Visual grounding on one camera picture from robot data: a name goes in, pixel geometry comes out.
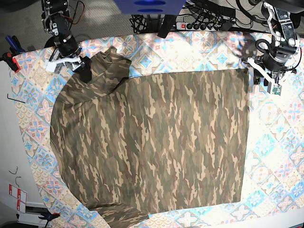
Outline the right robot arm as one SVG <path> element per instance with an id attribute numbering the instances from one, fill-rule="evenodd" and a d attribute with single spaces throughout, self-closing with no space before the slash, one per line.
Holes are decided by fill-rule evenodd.
<path id="1" fill-rule="evenodd" d="M 52 35 L 55 49 L 46 61 L 46 70 L 55 72 L 59 64 L 69 67 L 88 83 L 92 79 L 91 60 L 81 57 L 81 45 L 76 41 L 70 27 L 74 20 L 70 17 L 67 0 L 42 0 L 42 23 L 44 31 Z"/>

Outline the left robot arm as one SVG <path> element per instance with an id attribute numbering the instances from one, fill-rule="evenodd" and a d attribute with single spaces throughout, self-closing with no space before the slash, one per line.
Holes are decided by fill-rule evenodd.
<path id="1" fill-rule="evenodd" d="M 261 12 L 265 19 L 252 17 L 256 22 L 267 25 L 271 33 L 270 42 L 263 38 L 255 41 L 255 47 L 262 55 L 247 59 L 254 68 L 254 84 L 259 84 L 264 78 L 265 86 L 279 89 L 287 73 L 297 73 L 297 66 L 288 67 L 286 63 L 301 50 L 291 14 L 303 10 L 304 3 L 300 0 L 264 0 Z"/>

